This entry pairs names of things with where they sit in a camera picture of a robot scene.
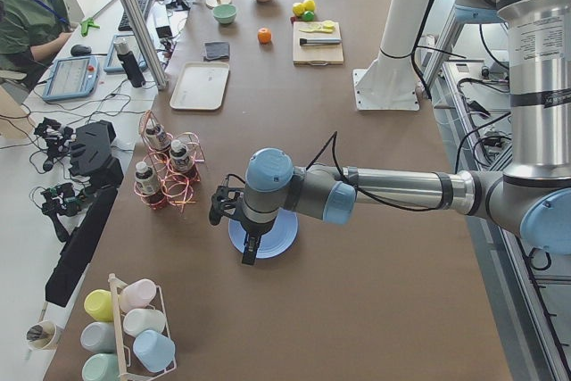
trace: cup rack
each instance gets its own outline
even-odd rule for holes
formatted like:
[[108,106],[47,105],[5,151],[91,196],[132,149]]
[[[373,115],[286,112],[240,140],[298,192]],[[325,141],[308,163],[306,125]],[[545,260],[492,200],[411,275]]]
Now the cup rack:
[[[121,281],[117,277],[115,277],[115,274],[112,273],[112,274],[109,274],[109,286],[111,288],[111,300],[112,300],[112,306],[113,306],[113,325],[115,327],[115,343],[117,346],[117,360],[119,361],[119,380],[120,381],[151,381],[151,380],[157,379],[159,377],[162,377],[163,375],[168,374],[169,372],[172,372],[173,370],[175,370],[177,368],[176,359],[173,360],[166,369],[164,369],[163,371],[161,371],[157,374],[140,375],[140,374],[136,374],[133,372],[128,372],[128,369],[132,369],[136,365],[134,364],[135,362],[131,359],[131,354],[132,354],[131,348],[125,344],[126,339],[130,338],[130,336],[128,336],[127,334],[125,334],[123,332],[123,324],[122,324],[122,317],[121,316],[124,317],[124,315],[121,314],[121,310],[119,307],[119,292],[123,288],[127,287],[128,284]],[[160,304],[160,308],[157,308],[155,306],[156,304]],[[162,297],[162,289],[159,285],[157,285],[157,296],[155,296],[155,298],[153,299],[153,301],[149,305],[149,308],[154,308],[156,310],[160,310],[165,315],[165,318],[167,317],[167,313],[166,313],[165,307],[164,307],[164,299]],[[165,328],[167,331],[167,336],[170,338],[170,329],[169,329],[168,318],[167,318],[167,323],[166,323]],[[139,365],[139,366],[140,366],[140,371],[148,372],[142,365]]]

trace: keyboard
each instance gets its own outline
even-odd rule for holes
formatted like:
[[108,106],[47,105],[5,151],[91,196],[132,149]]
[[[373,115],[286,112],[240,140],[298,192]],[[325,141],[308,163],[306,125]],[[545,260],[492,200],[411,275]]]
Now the keyboard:
[[[153,2],[153,0],[137,0],[137,4],[139,5],[139,9],[141,10],[141,13],[143,14],[143,18],[145,18],[149,15],[149,11],[151,11],[151,3]],[[119,27],[117,28],[119,31],[129,31],[132,30],[130,23],[128,22],[128,18],[127,18],[127,14],[123,13],[123,16],[121,17],[121,21],[119,23]]]

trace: wooden cutting board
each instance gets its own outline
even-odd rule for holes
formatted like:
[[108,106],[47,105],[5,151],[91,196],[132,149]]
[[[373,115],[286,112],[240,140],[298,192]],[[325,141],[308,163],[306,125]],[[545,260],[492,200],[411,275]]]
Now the wooden cutting board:
[[319,24],[319,21],[294,21],[294,64],[343,64],[343,43],[339,45],[300,46],[300,38],[323,37],[341,38],[339,23],[335,23],[333,33],[306,33],[300,29]]

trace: white mug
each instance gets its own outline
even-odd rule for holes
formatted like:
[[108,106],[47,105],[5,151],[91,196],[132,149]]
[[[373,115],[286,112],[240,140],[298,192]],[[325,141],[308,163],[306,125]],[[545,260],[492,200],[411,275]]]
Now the white mug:
[[28,341],[30,350],[53,350],[62,336],[63,327],[57,326],[50,320],[43,320],[35,326],[41,326],[43,334],[37,340]]
[[162,333],[167,318],[159,310],[135,308],[127,313],[123,320],[123,330],[127,335],[137,336],[145,330]]

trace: orange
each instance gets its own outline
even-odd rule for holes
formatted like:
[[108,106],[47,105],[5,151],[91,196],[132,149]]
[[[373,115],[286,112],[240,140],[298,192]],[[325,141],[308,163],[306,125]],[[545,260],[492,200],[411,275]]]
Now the orange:
[[258,30],[258,41],[261,44],[267,44],[267,43],[271,42],[271,30],[266,29],[265,27],[262,27],[261,29],[259,29]]

